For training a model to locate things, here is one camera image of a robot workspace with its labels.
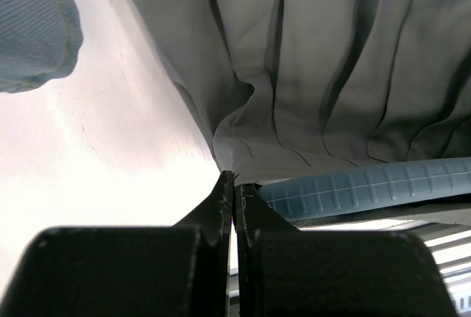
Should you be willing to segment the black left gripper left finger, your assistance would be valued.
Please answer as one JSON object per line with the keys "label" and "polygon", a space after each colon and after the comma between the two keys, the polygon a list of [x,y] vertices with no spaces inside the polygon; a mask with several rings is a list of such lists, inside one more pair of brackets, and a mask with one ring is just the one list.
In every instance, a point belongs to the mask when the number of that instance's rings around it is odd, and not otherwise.
{"label": "black left gripper left finger", "polygon": [[51,227],[25,249],[3,316],[225,316],[233,175],[171,227]]}

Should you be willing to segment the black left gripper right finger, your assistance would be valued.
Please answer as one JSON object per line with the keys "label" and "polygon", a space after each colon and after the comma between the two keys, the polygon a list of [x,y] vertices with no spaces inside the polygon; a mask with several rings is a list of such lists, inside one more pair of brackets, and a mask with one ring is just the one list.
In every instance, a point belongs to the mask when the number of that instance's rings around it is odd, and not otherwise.
{"label": "black left gripper right finger", "polygon": [[242,316],[455,316],[426,245],[408,232],[301,231],[253,185],[234,194]]}

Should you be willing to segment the blue plastic hanger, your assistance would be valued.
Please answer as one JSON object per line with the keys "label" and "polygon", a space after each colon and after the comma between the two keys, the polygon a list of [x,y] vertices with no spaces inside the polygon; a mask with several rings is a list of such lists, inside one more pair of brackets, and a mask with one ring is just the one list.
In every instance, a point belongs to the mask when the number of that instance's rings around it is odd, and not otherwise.
{"label": "blue plastic hanger", "polygon": [[304,221],[470,193],[470,158],[390,163],[263,185],[258,195],[289,221]]}

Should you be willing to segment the grey pleated skirt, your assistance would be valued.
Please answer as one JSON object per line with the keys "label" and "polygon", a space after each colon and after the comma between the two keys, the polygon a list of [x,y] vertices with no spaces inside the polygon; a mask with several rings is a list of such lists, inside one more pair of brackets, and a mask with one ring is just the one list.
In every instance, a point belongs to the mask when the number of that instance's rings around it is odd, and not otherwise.
{"label": "grey pleated skirt", "polygon": [[[132,2],[235,186],[470,158],[470,0]],[[381,216],[469,224],[470,193],[290,222]]]}

